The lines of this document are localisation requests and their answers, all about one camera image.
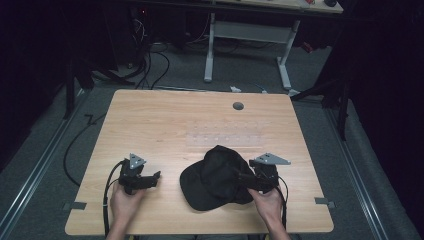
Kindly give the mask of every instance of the cable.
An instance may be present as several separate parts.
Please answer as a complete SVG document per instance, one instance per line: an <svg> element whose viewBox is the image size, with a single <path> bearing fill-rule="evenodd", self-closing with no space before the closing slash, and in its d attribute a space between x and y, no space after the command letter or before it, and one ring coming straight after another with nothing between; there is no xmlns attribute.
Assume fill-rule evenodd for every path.
<svg viewBox="0 0 424 240"><path fill-rule="evenodd" d="M152 86L150 87L150 90L153 90L153 88L155 87L155 85L156 85L156 83L157 82L159 82L159 80L163 77L163 76L165 76L165 74L168 72L168 70L169 70L169 65L170 65L170 62L169 62L169 59L165 56L165 55L163 55L162 53L159 53L159 52L156 52L156 54L159 54L159 55L161 55L162 57L164 57L165 59L166 59L166 61L168 62L168 65L166 66L166 70L165 70L165 72L158 78L158 79L156 79L154 82L153 82L153 84L152 84Z"/></svg>
<svg viewBox="0 0 424 240"><path fill-rule="evenodd" d="M113 167L112 171L109 174L109 177L107 178L107 182L106 182L106 186L105 186L105 192L103 194L103 223L104 223L104 226L105 226L105 237L107 237L107 235L109 234L109 215L108 215L108 212L107 212L107 210L108 210L107 209L107 206L108 206L108 204L107 204L107 201L108 201L107 192L109 190L109 187L111 186L110 179L112 178L112 175L115 172L116 168L118 168L119 165L123 165L123 163L124 163L124 161L120 161L119 163L117 163L115 165L115 167Z"/></svg>
<svg viewBox="0 0 424 240"><path fill-rule="evenodd" d="M90 124L88 124L87 126L85 126L71 141L71 143L69 144L68 148L65 151L65 155L63 156L63 170L65 171L66 176L69 178L69 180L71 180L72 183L74 183L77 187L79 187L81 184L78 183L68 172L68 168L66 166L66 161L67 161L67 157L68 157L68 153L69 150L71 149L72 145L75 143L75 141L92 125L96 124L97 121L99 121L100 119L104 118L106 116L106 113L104 113L103 115L101 115L100 117L96 118L93 122L91 122Z"/></svg>
<svg viewBox="0 0 424 240"><path fill-rule="evenodd" d="M211 14L209 13L209 14L208 14L208 18L206 19L205 27L203 28L203 32L200 34L200 36L199 36L196 40L193 40L193 41L191 41L191 42L186 42L186 44L202 42L202 41L204 41L204 40L206 40L206 39L208 39L208 38L209 38L209 37L205 37L205 38L203 38L203 39L200 39L200 38L202 38L202 37L203 37L203 35L205 35L206 29L208 29L208 23L209 23L209 19L210 19L210 17L211 17Z"/></svg>
<svg viewBox="0 0 424 240"><path fill-rule="evenodd" d="M140 86L140 84L143 82L143 85L144 85L144 80L146 80L146 82L147 82L147 74L149 74L149 72L150 72L150 68L151 68L151 66L152 66L152 57L151 57L151 55L150 55L150 51L148 52L148 55L147 55L147 57L148 57L148 60L149 60L149 67L147 68L147 71L146 71L146 69L144 69L144 76L143 76L143 78L141 78L141 80L137 83L137 85L135 86L135 89L138 89L138 87Z"/></svg>
<svg viewBox="0 0 424 240"><path fill-rule="evenodd" d="M278 176L278 178L279 178L281 181L283 181L284 186L286 186L286 202L287 202L287 201L288 201L288 199L289 199L289 188L287 187L287 183L286 183L286 181L284 181L284 179L283 179L283 178L281 178L280 176Z"/></svg>

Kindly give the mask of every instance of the table leg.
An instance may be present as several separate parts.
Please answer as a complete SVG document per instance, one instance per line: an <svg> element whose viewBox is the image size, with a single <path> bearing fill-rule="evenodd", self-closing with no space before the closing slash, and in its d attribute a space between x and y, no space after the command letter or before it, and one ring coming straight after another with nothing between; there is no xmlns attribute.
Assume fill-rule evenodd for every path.
<svg viewBox="0 0 424 240"><path fill-rule="evenodd" d="M289 37L286 43L286 48L282 57L277 58L278 68L280 69L281 80L283 82L283 87L286 90L291 89L291 83L289 75L287 74L286 61L290 53L290 49L293 45L294 38L296 37L297 30L299 28L300 21L296 20L291 28Z"/></svg>
<svg viewBox="0 0 424 240"><path fill-rule="evenodd" d="M215 38L215 13L211 13L211 24L209 30L209 49L208 55L206 57L206 67L205 67L205 82L212 82L212 73L213 73L213 42Z"/></svg>

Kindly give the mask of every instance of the wooden table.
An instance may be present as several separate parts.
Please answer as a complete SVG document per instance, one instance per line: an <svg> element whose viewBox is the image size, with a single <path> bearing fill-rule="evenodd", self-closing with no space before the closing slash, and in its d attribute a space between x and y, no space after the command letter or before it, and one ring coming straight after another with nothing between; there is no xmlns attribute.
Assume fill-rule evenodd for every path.
<svg viewBox="0 0 424 240"><path fill-rule="evenodd" d="M235 110L235 102L244 109ZM208 212L187 204L179 185L181 172L218 144L236 150L245 160L266 152L290 160L291 165L277 166L289 187L287 230L333 229L327 206L315 203L315 197L324 196L287 95L118 90L75 199L87 203L86 208L71 211L66 232L104 234L106 180L113 166L130 153L147 160L143 175L162 171L157 188L149 189L141 203L130 234L267 232L253 202Z"/></svg>

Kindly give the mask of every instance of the black cap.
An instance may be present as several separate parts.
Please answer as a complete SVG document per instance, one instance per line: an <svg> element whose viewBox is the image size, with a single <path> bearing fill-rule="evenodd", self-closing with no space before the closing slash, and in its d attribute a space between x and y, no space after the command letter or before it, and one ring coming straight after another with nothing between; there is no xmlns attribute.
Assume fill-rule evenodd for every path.
<svg viewBox="0 0 424 240"><path fill-rule="evenodd" d="M227 203L246 204L253 198L238 183L239 173L254 175L240 154L218 145L181 173L180 185L187 202L199 211Z"/></svg>

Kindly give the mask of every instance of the gray carpet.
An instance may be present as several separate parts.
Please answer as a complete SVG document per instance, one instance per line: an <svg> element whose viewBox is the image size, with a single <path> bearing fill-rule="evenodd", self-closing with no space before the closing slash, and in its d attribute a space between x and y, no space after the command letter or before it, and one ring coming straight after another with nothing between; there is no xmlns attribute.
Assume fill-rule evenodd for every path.
<svg viewBox="0 0 424 240"><path fill-rule="evenodd" d="M164 49L164 45L154 47L154 50L160 49ZM262 87L269 93L284 94L287 91L282 89L275 61L281 49L280 45L266 48L243 46L235 50L228 45L218 46L215 55L214 80L206 84L203 82L206 50L192 48L178 50L169 47L163 52L171 63L169 71L156 86L227 92L230 91L230 86L236 86L242 92L261 92L260 87ZM308 54L301 49L293 49L287 67L294 89L301 91L313 86L330 51L331 49L328 48ZM150 84L167 67L167 61L161 55L152 54L151 56L152 68L148 76ZM119 74L125 74L128 71L130 70L122 68ZM96 118L104 114L114 91L121 88L124 87L113 82L96 81L96 87L88 94L87 99L81 102L80 109L53 153L50 166L14 226L9 239L103 238L101 236L73 237L64 232L69 211L63 210L63 205L74 200L78 189L65 176L62 159L72 139L87 126L88 117L85 115L91 114ZM330 209L335 228L326 234L293 234L292 238L374 239L349 178L338 138L333 132L334 126L326 117L326 110L321 108L316 99L319 97L294 102L294 107L324 195L335 203L336 207ZM40 159L50 138L62 122L64 110L65 94L61 91L54 104L33 126L31 135L12 162L0 174L0 181L4 183L0 186L2 193L0 216L6 215L26 178ZM396 194L381 170L353 106L350 106L349 111L346 125L347 144L370 190L379 216L385 224L388 237L390 239L420 239L402 211ZM78 182L84 175L101 125L102 120L89 127L69 151L67 166L70 174Z"/></svg>

